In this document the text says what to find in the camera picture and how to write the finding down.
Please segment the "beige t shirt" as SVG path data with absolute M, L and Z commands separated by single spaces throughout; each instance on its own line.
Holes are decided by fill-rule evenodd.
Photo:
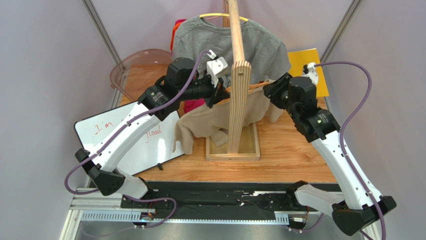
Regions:
M 261 87 L 256 88 L 247 96 L 243 125 L 256 123 L 264 117 L 274 123 L 284 113 L 274 106 L 264 95 Z M 216 136 L 221 130 L 229 129 L 230 103 L 216 104 L 212 108 L 206 104 L 185 113 L 176 122 L 174 140 L 180 142 L 185 155 L 193 153 L 194 138 Z

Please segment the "orange plastic hanger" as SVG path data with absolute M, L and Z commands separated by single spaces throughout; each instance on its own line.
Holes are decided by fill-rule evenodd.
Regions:
M 248 84 L 246 86 L 247 87 L 246 88 L 247 92 L 245 94 L 247 95 L 247 94 L 250 94 L 251 92 L 262 91 L 263 87 L 267 86 L 269 84 L 270 84 L 270 80 L 269 79 L 266 79 L 266 80 L 264 80 L 264 81 L 262 81 L 260 83 L 257 83 L 257 84 Z M 238 90 L 238 88 L 237 88 L 236 91 L 233 91 L 233 87 L 240 87 L 240 86 L 242 86 L 241 83 L 237 82 L 235 85 L 233 85 L 233 82 L 232 82 L 231 85 L 229 87 L 225 88 L 224 90 L 226 92 L 228 92 L 230 95 L 232 95 L 233 93 L 236 93 L 237 95 L 242 95 L 243 91 L 242 90 Z

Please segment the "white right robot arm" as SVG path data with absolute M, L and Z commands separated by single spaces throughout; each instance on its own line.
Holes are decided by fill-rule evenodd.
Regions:
M 317 87 L 307 75 L 285 73 L 265 85 L 263 93 L 271 104 L 289 114 L 296 130 L 325 160 L 342 192 L 336 195 L 298 181 L 286 189 L 292 208 L 316 209 L 352 236 L 397 207 L 394 198 L 382 195 L 354 159 L 347 160 L 353 155 L 341 138 L 341 127 L 330 111 L 318 106 Z

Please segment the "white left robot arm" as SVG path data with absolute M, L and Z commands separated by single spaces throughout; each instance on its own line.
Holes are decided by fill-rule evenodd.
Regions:
M 224 87 L 230 71 L 223 57 L 211 57 L 206 62 L 203 77 L 199 77 L 196 62 L 179 57 L 167 66 L 166 75 L 148 87 L 138 98 L 129 114 L 94 149 L 80 148 L 75 158 L 104 196 L 120 193 L 141 199 L 149 188 L 143 179 L 133 177 L 118 168 L 126 153 L 152 128 L 178 110 L 180 103 L 204 100 L 213 105 L 230 97 Z

